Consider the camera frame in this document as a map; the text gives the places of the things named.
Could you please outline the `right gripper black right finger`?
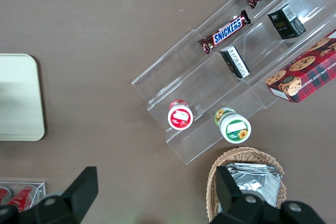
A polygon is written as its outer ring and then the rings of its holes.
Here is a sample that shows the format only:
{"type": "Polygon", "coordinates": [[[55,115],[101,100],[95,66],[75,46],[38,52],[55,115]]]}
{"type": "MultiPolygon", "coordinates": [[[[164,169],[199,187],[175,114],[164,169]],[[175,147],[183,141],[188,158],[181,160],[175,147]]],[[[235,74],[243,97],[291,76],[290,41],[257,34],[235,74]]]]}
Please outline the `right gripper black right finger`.
{"type": "Polygon", "coordinates": [[[243,194],[228,169],[216,169],[216,189],[223,211],[211,223],[325,223],[309,205],[285,201],[276,208],[252,194],[243,194]]]}

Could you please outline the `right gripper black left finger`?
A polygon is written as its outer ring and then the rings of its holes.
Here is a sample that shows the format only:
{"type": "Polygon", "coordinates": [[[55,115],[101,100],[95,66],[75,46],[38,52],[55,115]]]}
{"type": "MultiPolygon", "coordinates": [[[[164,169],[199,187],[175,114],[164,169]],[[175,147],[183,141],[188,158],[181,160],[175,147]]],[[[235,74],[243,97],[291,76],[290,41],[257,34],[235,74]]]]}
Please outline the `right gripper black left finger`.
{"type": "Polygon", "coordinates": [[[27,186],[1,206],[1,223],[81,223],[98,195],[95,166],[86,167],[60,195],[34,204],[35,189],[27,186]]]}

